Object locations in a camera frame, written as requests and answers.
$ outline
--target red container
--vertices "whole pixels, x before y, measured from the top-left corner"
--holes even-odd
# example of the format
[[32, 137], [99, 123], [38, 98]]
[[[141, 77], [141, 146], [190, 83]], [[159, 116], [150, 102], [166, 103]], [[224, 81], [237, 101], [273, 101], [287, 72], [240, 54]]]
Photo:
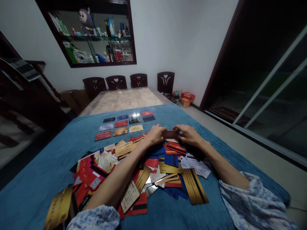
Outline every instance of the red container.
[[193, 101], [195, 99], [195, 95], [191, 94], [189, 92], [183, 92], [183, 93], [181, 93], [181, 98], [185, 98], [185, 99], [188, 99], [190, 101]]

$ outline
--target shelf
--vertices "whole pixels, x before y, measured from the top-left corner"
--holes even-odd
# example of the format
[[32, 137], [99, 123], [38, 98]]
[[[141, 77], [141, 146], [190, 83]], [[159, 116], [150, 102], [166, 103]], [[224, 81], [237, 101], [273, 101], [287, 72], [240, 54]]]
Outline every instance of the shelf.
[[61, 36], [62, 40], [66, 40], [68, 42], [129, 42], [131, 37], [98, 37], [98, 36]]

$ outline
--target wooden door frame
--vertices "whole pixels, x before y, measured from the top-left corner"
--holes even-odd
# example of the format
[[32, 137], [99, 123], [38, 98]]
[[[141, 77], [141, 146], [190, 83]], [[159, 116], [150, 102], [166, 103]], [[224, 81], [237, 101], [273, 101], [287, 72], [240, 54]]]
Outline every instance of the wooden door frame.
[[212, 87], [213, 86], [213, 82], [215, 80], [217, 71], [218, 71], [218, 69], [219, 69], [219, 67], [221, 65], [221, 62], [222, 62], [222, 60], [224, 58], [224, 54], [225, 54], [226, 50], [229, 48], [230, 38], [231, 38], [231, 35], [232, 35], [233, 31], [234, 31], [235, 25], [236, 25], [236, 23], [238, 21], [238, 18], [240, 16], [240, 13], [242, 11], [244, 3], [245, 3], [245, 0], [239, 0], [238, 4], [237, 4], [237, 7], [236, 7], [236, 9], [234, 11], [233, 17], [231, 19], [229, 28], [227, 30], [225, 39], [224, 39], [222, 47], [221, 47], [220, 53], [218, 54], [216, 63], [214, 65], [214, 68], [212, 70], [212, 73], [211, 73], [208, 85], [207, 85], [206, 90], [205, 90], [204, 96], [203, 96], [203, 98], [201, 100], [201, 104], [199, 106], [199, 110], [201, 110], [201, 111], [209, 109], [211, 107], [211, 105], [213, 104], [213, 102], [214, 102], [214, 98], [210, 97], [211, 93], [216, 91], [216, 88]]

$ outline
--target white wall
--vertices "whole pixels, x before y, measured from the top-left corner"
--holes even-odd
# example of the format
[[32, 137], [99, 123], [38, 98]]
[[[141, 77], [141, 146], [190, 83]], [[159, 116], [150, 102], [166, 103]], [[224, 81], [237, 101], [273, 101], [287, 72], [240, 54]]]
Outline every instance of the white wall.
[[34, 0], [2, 0], [0, 30], [23, 59], [45, 61], [58, 92], [82, 89], [82, 79], [175, 72], [174, 90], [190, 91], [200, 105], [238, 0], [131, 0], [137, 65], [70, 68]]

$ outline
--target tile floor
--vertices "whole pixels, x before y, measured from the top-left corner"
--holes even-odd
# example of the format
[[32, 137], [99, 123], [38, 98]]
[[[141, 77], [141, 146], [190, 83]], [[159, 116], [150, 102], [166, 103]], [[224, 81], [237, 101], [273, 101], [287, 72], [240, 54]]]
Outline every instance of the tile floor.
[[196, 108], [181, 108], [284, 187], [291, 195], [290, 207], [293, 207], [287, 209], [287, 216], [300, 229], [307, 229], [307, 172]]

